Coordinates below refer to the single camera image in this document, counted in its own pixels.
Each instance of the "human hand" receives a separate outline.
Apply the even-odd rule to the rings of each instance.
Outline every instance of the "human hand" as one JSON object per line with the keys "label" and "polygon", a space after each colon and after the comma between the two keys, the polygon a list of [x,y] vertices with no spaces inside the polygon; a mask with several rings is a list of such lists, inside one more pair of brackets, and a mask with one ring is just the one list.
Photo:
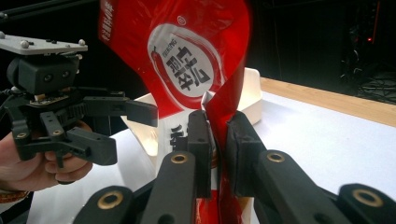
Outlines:
{"label": "human hand", "polygon": [[[85,123],[78,127],[90,130]],[[29,161],[21,161],[12,133],[0,141],[0,189],[38,191],[58,185],[58,181],[73,182],[84,177],[92,163],[66,154],[64,168],[59,168],[53,151],[36,153]]]}

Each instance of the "red snack package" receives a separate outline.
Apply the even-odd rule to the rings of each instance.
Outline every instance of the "red snack package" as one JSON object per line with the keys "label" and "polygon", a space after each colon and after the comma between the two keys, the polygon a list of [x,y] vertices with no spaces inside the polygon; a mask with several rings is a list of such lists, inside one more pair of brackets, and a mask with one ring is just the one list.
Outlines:
{"label": "red snack package", "polygon": [[[101,0],[99,38],[142,77],[159,108],[158,166],[172,151],[170,130],[186,133],[188,114],[207,91],[216,92],[206,113],[224,149],[249,35],[244,0]],[[196,223],[242,223],[226,183],[224,174],[212,198],[198,200]]]}

